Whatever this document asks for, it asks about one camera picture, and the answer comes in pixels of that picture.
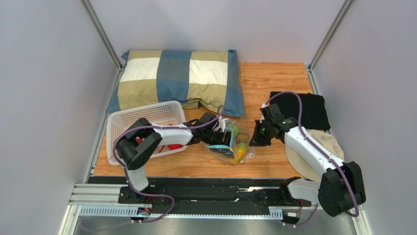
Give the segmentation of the red toy lobster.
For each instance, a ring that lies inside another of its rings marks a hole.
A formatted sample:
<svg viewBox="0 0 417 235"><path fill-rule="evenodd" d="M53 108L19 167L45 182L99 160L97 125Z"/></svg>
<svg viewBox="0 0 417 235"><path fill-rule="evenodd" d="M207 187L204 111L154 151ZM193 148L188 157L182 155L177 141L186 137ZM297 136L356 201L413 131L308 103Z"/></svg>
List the red toy lobster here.
<svg viewBox="0 0 417 235"><path fill-rule="evenodd" d="M170 145L185 146L191 140L191 133L184 125L156 125L147 124L132 129L134 138L141 138L142 142L135 147L140 156L164 155Z"/></svg>

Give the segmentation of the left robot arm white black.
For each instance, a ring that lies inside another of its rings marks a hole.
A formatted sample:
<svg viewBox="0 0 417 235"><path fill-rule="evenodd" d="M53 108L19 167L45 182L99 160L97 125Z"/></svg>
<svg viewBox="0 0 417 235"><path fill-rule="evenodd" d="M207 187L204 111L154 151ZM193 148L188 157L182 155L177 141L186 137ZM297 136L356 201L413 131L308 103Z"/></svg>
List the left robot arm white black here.
<svg viewBox="0 0 417 235"><path fill-rule="evenodd" d="M114 142L113 157L122 165L129 187L141 192L148 187L145 165L160 146L203 143L208 149L233 157L234 131L220 114L204 113L179 125L156 125L138 119Z"/></svg>

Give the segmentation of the clear zip top bag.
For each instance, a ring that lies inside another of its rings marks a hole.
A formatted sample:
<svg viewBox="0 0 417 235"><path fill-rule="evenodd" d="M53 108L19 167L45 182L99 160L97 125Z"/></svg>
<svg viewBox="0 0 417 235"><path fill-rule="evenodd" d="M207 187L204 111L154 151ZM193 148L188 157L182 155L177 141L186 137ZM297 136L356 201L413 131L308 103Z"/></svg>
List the clear zip top bag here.
<svg viewBox="0 0 417 235"><path fill-rule="evenodd" d="M230 129L232 129L233 130L233 137L232 137L232 141L231 141L231 145L230 145L230 147L231 148L233 148L233 151L234 151L234 153L235 153L235 149L236 149L236 146L237 146L237 142L236 142L236 139L235 139L235 136L236 136L236 132L237 132L237 129L238 128L242 128L242 129L244 129L247 133L248 133L248 131L246 130L246 128L242 125L242 124L240 124L238 121L232 121L231 122L231 124L230 125L228 125L226 128L230 128ZM249 142L248 143L245 143L247 146L248 146L248 148L247 148L247 152L246 152L246 156L245 156L245 158L244 158L244 160L241 162L241 163L245 163L245 162L248 162L248 161L250 161L250 160L252 160L252 159L254 159L255 158L255 148L254 147L250 147L249 146ZM211 145L208 145L208 144L205 144L204 143L204 146L210 151L210 146ZM225 162L228 162L228 163L230 163L230 164L234 164L234 165L238 165L238 164L235 164L234 162L233 162L233 159L228 159L228 158L225 158L225 157L222 157L222 156L220 156L219 154L215 154L215 153L213 153L213 152L211 152L211 154L213 154L215 157L217 157L218 159L220 159L220 160L223 160L223 161L225 161Z"/></svg>

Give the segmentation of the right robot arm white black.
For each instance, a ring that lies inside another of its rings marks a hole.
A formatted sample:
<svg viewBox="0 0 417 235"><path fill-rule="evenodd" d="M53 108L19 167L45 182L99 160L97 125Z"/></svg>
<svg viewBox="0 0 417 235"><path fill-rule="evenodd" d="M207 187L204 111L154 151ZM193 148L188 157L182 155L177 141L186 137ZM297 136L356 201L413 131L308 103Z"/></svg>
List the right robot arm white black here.
<svg viewBox="0 0 417 235"><path fill-rule="evenodd" d="M285 118L277 104L263 104L260 111L262 118L255 122L249 145L270 146L272 139L279 139L318 174L317 181L300 177L285 180L280 185L285 203L297 199L314 202L336 217L366 202L363 174L356 162L347 163L325 149L296 118Z"/></svg>

